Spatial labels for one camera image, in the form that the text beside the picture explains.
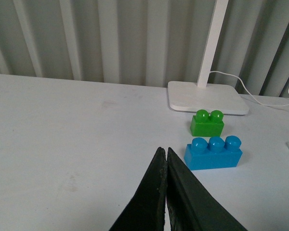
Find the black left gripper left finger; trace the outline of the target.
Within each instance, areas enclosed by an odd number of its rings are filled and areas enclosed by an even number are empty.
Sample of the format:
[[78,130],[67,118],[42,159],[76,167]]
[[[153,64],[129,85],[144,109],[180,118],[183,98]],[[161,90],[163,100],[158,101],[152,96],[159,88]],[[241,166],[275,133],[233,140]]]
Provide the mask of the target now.
[[110,228],[111,231],[162,231],[165,224],[168,164],[159,147],[134,196]]

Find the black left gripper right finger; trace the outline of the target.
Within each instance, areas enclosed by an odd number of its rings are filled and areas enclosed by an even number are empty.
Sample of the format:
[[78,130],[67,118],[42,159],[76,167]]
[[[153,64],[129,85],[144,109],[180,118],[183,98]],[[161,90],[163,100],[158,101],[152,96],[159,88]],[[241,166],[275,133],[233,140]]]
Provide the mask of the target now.
[[168,149],[167,207],[172,231],[245,231],[172,148]]

